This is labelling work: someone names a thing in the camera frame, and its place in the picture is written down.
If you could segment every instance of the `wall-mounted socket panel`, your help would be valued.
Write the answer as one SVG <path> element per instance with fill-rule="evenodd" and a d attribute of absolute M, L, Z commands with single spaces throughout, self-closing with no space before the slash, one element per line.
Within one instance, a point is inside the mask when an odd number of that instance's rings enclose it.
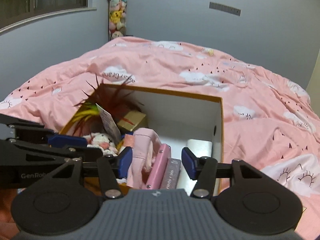
<path fill-rule="evenodd" d="M 215 3 L 215 2 L 210 2 L 209 8 L 214 9 L 214 10 L 218 10 L 218 11 L 222 11 L 222 12 L 231 13 L 231 14 L 238 15 L 238 16 L 240 16 L 240 14 L 241 14 L 241 10 L 238 8 L 230 7 L 230 6 L 220 4 L 220 3 Z"/>

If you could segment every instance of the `paper tag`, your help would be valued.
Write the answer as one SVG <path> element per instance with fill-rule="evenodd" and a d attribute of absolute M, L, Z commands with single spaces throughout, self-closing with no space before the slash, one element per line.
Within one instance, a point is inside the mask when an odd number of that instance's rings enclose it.
<path fill-rule="evenodd" d="M 104 129 L 106 130 L 107 134 L 113 138 L 114 143 L 117 145 L 121 141 L 120 130 L 118 129 L 115 121 L 113 121 L 111 114 L 109 114 L 106 110 L 104 110 L 98 104 L 96 105 L 98 107 Z"/>

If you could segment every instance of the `white power bank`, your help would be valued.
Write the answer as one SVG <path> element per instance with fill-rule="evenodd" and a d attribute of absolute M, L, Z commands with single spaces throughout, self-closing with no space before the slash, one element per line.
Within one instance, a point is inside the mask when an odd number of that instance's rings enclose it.
<path fill-rule="evenodd" d="M 211 157 L 212 154 L 212 142 L 190 139 L 187 141 L 187 147 L 193 152 L 193 154 L 200 158 L 202 156 Z M 196 180 L 189 178 L 185 168 L 181 165 L 180 176 L 177 184 L 177 188 L 183 188 L 188 196 L 196 185 Z"/>

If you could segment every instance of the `silver bolt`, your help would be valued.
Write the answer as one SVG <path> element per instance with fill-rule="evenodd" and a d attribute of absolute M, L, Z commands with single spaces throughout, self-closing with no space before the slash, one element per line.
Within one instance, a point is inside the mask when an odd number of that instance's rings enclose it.
<path fill-rule="evenodd" d="M 207 195 L 209 195 L 209 191 L 203 188 L 199 188 L 193 191 L 193 195 L 195 195 L 198 198 L 204 198 Z"/>
<path fill-rule="evenodd" d="M 121 192 L 117 189 L 109 189 L 105 192 L 107 198 L 113 199 L 121 195 Z"/>

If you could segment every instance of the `blue-gray wall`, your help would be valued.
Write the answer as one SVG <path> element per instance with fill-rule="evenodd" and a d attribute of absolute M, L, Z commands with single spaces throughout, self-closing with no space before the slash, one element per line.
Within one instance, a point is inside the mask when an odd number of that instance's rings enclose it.
<path fill-rule="evenodd" d="M 241 16 L 209 9 L 240 8 Z M 320 0 L 128 0 L 128 34 L 225 51 L 306 88 L 320 48 Z"/>
<path fill-rule="evenodd" d="M 96 11 L 45 18 L 0 34 L 0 101 L 45 68 L 108 42 L 108 2 L 89 2 Z"/>

